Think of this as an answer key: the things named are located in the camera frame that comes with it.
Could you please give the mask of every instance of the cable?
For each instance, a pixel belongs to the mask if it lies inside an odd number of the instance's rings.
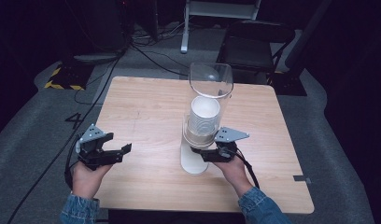
[[[249,174],[252,177],[252,180],[254,181],[255,187],[257,187],[259,189],[260,188],[260,184],[258,183],[257,177],[255,176],[254,171],[252,170],[252,165],[249,164],[248,161],[246,161],[246,159],[244,158],[244,156],[242,154],[236,153],[235,156],[237,156],[238,158],[240,158],[240,160],[243,161],[243,163],[246,166]]]
[[[162,54],[162,53],[158,53],[158,52],[150,51],[150,50],[148,50],[148,51],[143,51],[143,52],[144,52],[144,53],[154,53],[154,54],[162,55],[162,56],[164,56],[164,57],[170,59],[171,61],[173,61],[173,62],[175,62],[175,63],[177,63],[177,64],[179,64],[179,65],[181,65],[181,66],[183,66],[183,67],[189,68],[187,65],[185,65],[185,64],[183,64],[183,63],[179,63],[179,62],[177,62],[176,60],[170,58],[170,57],[169,57],[168,55],[166,55],[166,54]]]
[[[228,153],[230,153],[230,154],[232,154],[232,155],[238,157],[238,158],[243,162],[243,164],[246,166],[246,168],[247,168],[249,174],[251,175],[252,180],[254,181],[255,187],[257,187],[257,188],[259,189],[259,188],[260,188],[260,184],[258,183],[257,177],[255,176],[254,171],[252,170],[252,165],[249,164],[248,161],[246,161],[246,158],[244,157],[243,152],[242,152],[238,147],[236,147],[235,149],[236,149],[236,151],[238,151],[239,153],[237,153],[237,152],[232,152],[232,151],[230,151],[230,150],[225,150],[225,152],[228,152]]]
[[[183,77],[187,77],[188,75],[186,74],[182,74],[182,73],[178,73],[178,72],[175,72],[175,71],[171,71],[163,66],[161,66],[160,64],[156,63],[155,61],[153,61],[151,58],[149,58],[149,56],[144,53],[141,49],[139,49],[138,47],[136,47],[135,45],[131,44],[133,48],[135,48],[137,51],[139,51],[141,54],[143,54],[145,57],[147,57],[151,62],[153,62],[154,64],[158,65],[160,68],[166,70],[167,72],[171,72],[171,73],[174,73],[174,74],[177,74],[177,75],[180,75],[180,76],[183,76]]]
[[[79,125],[76,127],[76,129],[71,133],[71,135],[69,136],[69,138],[65,141],[65,144],[64,146],[59,150],[59,152],[56,154],[56,156],[53,158],[53,160],[51,160],[51,162],[49,163],[49,165],[45,168],[45,170],[43,171],[43,173],[39,176],[39,178],[36,180],[36,182],[33,184],[33,186],[31,186],[31,188],[27,191],[27,193],[24,195],[24,197],[21,199],[21,201],[19,202],[19,204],[16,206],[15,210],[13,211],[12,215],[10,216],[9,218],[9,221],[7,222],[7,224],[10,224],[13,220],[13,218],[16,216],[16,214],[18,213],[19,209],[21,208],[22,204],[25,202],[25,200],[28,198],[28,196],[31,194],[31,192],[34,190],[34,188],[36,187],[36,185],[39,183],[39,181],[43,178],[43,176],[46,174],[46,172],[49,170],[49,168],[51,167],[51,165],[57,160],[57,158],[59,158],[59,156],[63,153],[64,149],[66,148],[66,146],[68,145],[68,143],[71,141],[71,139],[74,137],[75,133],[77,132],[78,128],[81,126],[81,124],[83,123],[83,120],[85,120],[85,118],[88,117],[88,115],[92,112],[92,109],[95,107],[96,103],[98,102],[98,100],[100,99],[101,95],[103,94],[103,91],[104,89],[106,88],[106,85],[112,75],[112,72],[116,66],[116,64],[118,63],[120,58],[118,58],[113,67],[111,68],[111,72],[109,73],[109,77],[108,79],[106,80],[106,84],[104,85],[103,89],[101,90],[100,94],[98,95],[97,99],[95,100],[95,102],[93,103],[93,105],[89,108],[89,110],[86,112],[85,116],[83,117],[83,119],[81,120],[81,122],[79,123]]]
[[[74,147],[76,146],[77,144],[77,141],[80,139],[81,135],[78,134],[77,138],[74,140],[74,142],[72,143],[71,147],[69,148],[69,152],[68,152],[68,155],[67,155],[67,160],[66,160],[66,163],[65,163],[65,169],[64,169],[64,179],[65,179],[65,183],[68,185],[68,187],[70,189],[72,189],[72,175],[71,175],[71,167],[74,165],[72,164],[71,166],[69,165],[69,162],[71,161],[71,156],[72,156],[72,153],[74,151]]]
[[[106,72],[108,71],[108,67],[111,66],[112,63],[113,63],[113,62],[111,62],[111,63],[106,67],[106,70],[105,70],[105,72],[104,72],[102,75],[100,75],[99,77],[95,78],[93,81],[91,81],[91,82],[89,82],[88,84],[86,84],[86,86],[91,85],[93,82],[95,82],[96,80],[98,80],[98,79],[100,79],[101,77],[103,77],[103,76],[106,74]],[[79,92],[80,92],[80,90],[77,90],[77,92],[75,93],[75,95],[74,95],[74,101],[77,102],[77,103],[80,104],[80,105],[92,105],[92,103],[83,103],[83,102],[78,101],[78,100],[77,100],[77,95],[78,95]]]
[[[180,30],[178,30],[179,27],[181,27],[185,22],[181,22],[179,25],[177,25],[175,28],[173,28],[171,31],[166,31],[166,28],[164,27],[163,28],[163,31],[161,33],[158,34],[158,41],[154,41],[150,35],[144,35],[142,34],[141,30],[137,30],[139,32],[141,32],[140,36],[136,36],[136,37],[133,37],[133,43],[135,45],[137,45],[138,47],[146,47],[146,46],[153,46],[163,40],[168,40],[168,39],[171,39],[171,38],[174,38],[176,35],[182,35],[182,33],[180,34]],[[137,39],[145,39],[147,38],[148,39],[148,42],[147,43],[139,43],[139,42],[135,42],[135,40]]]

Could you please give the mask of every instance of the white base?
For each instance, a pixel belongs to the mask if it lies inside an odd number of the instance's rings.
[[[208,168],[209,162],[204,162],[200,154],[194,153],[187,140],[182,136],[181,166],[190,175],[199,175]]]

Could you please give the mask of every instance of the hand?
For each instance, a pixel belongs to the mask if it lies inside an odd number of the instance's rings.
[[[100,188],[104,175],[112,166],[113,165],[100,166],[93,171],[83,164],[83,162],[77,162],[72,177],[72,194],[85,199],[93,199],[97,190]]]
[[[229,162],[214,162],[214,164],[222,171],[226,180],[234,187],[239,198],[252,188],[249,182],[244,163],[238,158],[234,157]]]

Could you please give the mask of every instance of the wooden table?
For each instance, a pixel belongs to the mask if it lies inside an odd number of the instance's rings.
[[[96,125],[114,133],[104,150],[133,147],[105,176],[96,195],[101,207],[240,212],[235,191],[214,164],[201,175],[189,175],[180,165],[189,87],[188,80],[113,78]],[[261,190],[284,213],[314,211],[306,183],[294,180],[303,173],[271,87],[234,84],[221,126],[250,134],[236,144]]]

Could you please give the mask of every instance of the white paper cup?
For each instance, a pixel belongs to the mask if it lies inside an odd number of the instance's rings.
[[[216,99],[197,96],[191,102],[189,129],[197,135],[209,135],[216,130],[219,102]]]

